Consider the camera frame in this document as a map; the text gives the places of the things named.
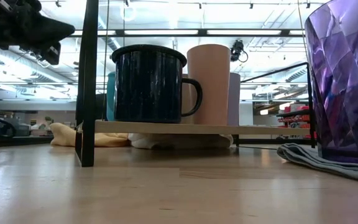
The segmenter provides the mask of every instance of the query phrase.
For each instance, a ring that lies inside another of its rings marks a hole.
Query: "mug handle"
[[[181,116],[190,116],[190,115],[193,115],[198,110],[198,108],[200,108],[200,106],[201,106],[201,102],[203,101],[203,89],[198,81],[191,79],[191,78],[182,78],[181,83],[182,84],[189,83],[190,85],[193,85],[197,91],[197,100],[196,100],[196,104],[194,105],[193,109],[191,109],[191,111],[181,115]]]

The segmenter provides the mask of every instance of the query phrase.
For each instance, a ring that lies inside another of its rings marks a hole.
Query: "wooden table surface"
[[[274,150],[0,148],[0,223],[358,223],[358,181]]]

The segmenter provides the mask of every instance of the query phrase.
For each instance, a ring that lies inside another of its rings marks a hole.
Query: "purple faceted glass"
[[[358,0],[332,0],[306,20],[319,154],[358,163]]]

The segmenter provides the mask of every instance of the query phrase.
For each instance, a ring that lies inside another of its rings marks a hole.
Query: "gray towel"
[[[311,147],[293,143],[284,144],[277,149],[277,154],[297,164],[358,180],[358,164],[323,159],[318,156],[317,149]]]

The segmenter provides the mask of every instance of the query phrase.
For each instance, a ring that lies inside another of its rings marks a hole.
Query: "mug rim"
[[[186,57],[180,53],[177,50],[170,49],[168,47],[162,47],[158,45],[152,45],[152,44],[134,44],[134,45],[128,45],[125,47],[120,47],[117,50],[115,50],[111,55],[111,60],[116,63],[117,59],[128,52],[133,51],[158,51],[161,53],[169,54],[171,56],[176,57],[181,62],[182,66],[186,66],[187,59]]]

